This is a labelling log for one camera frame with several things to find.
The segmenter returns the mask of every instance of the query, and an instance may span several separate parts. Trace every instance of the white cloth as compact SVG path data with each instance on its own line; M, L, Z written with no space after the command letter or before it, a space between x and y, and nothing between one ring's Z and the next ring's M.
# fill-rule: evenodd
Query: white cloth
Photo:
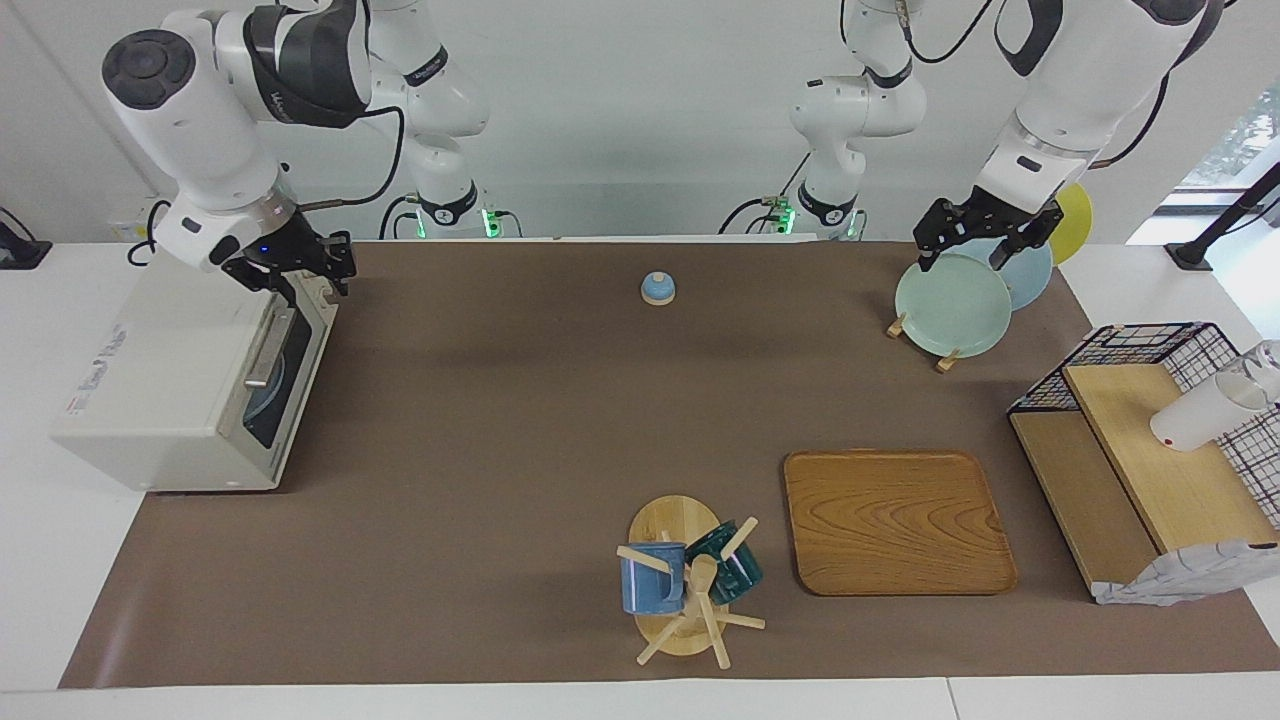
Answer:
M1243 539L1184 547L1157 557L1129 584L1093 583L1098 605L1170 606L1280 575L1280 548Z

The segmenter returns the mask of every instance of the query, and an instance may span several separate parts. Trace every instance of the white table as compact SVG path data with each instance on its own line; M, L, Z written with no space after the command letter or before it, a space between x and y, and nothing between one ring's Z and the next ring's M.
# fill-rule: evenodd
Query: white table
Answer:
M1164 273L1144 252L1085 249L1064 266L1092 322L1213 320L1236 343L1251 342L1247 320L1240 324L1243 315L1212 278ZM1080 717L1115 708L1132 710L1121 716L1161 719L1280 714L1280 673L50 692L142 497L52 445L46 430L137 275L119 245L60 245L36 272L0 273L0 373L5 378L0 384L0 691L10 691L0 694L3 719L426 714L467 719L513 711L522 717L573 719L604 711L621 720L654 714L786 717L799 711L822 717L1002 720ZM1160 297L1181 305L1169 310L1148 302L1143 282L1156 283ZM1276 634L1280 589L1261 588L1251 596Z

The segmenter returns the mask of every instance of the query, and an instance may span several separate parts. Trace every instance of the teal mug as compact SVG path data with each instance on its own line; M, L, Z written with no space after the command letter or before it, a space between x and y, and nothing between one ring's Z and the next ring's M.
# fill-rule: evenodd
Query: teal mug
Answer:
M750 592L764 579L764 570L751 555L751 548L746 543L737 546L737 551L721 560L721 551L737 534L737 524L733 520L722 523L714 530L698 538L689 550L685 551L685 562L692 564L699 555L709 555L716 559L716 582L712 584L710 598L716 605L728 605Z

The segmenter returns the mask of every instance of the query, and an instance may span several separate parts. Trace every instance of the oven window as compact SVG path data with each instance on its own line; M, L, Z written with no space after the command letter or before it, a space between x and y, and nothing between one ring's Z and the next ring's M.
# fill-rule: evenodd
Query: oven window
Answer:
M298 313L294 315L293 327L289 328L289 337L284 341L284 348L275 359L270 380L266 387L255 389L248 396L248 404L244 406L244 429L262 447L270 448L275 443L275 436L280 430L284 410L289 405L289 397L293 396L293 387L297 384L302 359L310 343L311 325L302 313Z

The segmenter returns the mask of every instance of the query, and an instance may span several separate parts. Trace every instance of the wood grain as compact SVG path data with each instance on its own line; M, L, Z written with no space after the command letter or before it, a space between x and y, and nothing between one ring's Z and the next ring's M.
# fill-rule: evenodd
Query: wood grain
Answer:
M966 454L797 452L785 473L800 582L815 594L996 594L1018 583Z
M1160 555L1083 413L1010 418L1085 585L1130 583Z
M1239 538L1276 542L1275 528L1221 448L1210 443L1179 452L1151 433L1152 415L1181 395L1164 366L1068 368L1066 380L1157 550Z

